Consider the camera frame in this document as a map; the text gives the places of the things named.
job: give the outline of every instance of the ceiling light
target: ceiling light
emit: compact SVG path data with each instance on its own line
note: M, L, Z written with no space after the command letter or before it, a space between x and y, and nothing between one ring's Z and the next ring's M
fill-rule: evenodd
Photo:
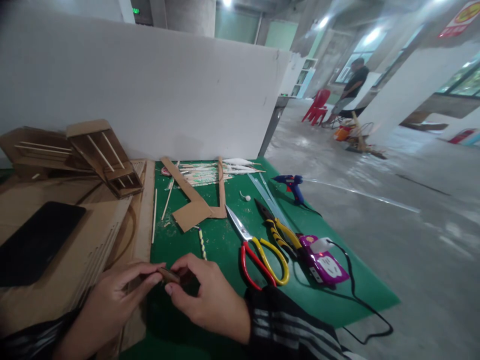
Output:
M329 17L328 16L325 16L322 21L320 21L320 24L318 24L318 28L319 29L323 29L325 27L325 25L327 25L327 23L329 22Z
M365 38L365 41L363 42L363 45L368 45L371 42L373 42L376 38L378 38L380 35L380 28L377 27L375 30L373 30L368 36Z

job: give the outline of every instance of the orange bucket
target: orange bucket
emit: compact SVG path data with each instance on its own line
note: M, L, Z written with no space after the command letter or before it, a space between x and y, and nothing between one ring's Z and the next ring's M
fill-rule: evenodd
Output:
M349 137L352 129L353 128L349 126L340 126L333 134L333 138L337 141L345 141Z

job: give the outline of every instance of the man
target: man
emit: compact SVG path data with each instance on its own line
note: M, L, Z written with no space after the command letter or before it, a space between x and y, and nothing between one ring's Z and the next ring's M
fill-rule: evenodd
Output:
M369 68L365 66L365 60L362 57L354 60L350 68L353 71L353 75L343 89L340 100L336 102L335 107L331 111L331 115L326 122L327 124L331 124L340 112L357 97L370 72Z
M104 272L67 334L50 349L45 342L51 339L42 339L44 351L36 359L92 357L121 332L134 309L163 279L157 269L165 265L138 262ZM215 262L191 253L179 258L171 270L180 274L189 270L200 282L197 296L168 283L165 291L173 305L194 324L244 345L250 359L363 359L352 357L339 344L331 325L307 314L276 287L266 286L262 291L249 288L243 299ZM126 294L125 285L139 275L144 278L141 285ZM151 359L166 358L158 349L158 355Z

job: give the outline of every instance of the red chair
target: red chair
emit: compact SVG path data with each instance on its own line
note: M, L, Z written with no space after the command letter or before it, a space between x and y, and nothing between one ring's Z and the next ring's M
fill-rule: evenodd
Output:
M304 120L308 117L308 121L311 121L311 125L314 126L317 123L317 120L321 117L320 123L318 124L318 125L321 125L328 111L325 104L327 103L327 100L329 99L329 97L330 97L330 90L327 90L327 89L318 90L315 96L315 100L313 101L313 104L310 106L310 109L308 109L308 111L306 112L301 122L303 123Z

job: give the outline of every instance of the concrete floor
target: concrete floor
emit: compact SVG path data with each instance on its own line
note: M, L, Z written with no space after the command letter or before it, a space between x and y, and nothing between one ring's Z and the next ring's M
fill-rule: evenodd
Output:
M322 184L301 185L308 202L402 301L383 312L395 329L390 337L363 346L339 330L340 341L369 360L478 359L480 149L399 126L387 160L347 152L332 139L332 130L301 123L311 103L290 100L266 152L281 174L421 209L414 213ZM385 326L370 317L349 329L364 339Z

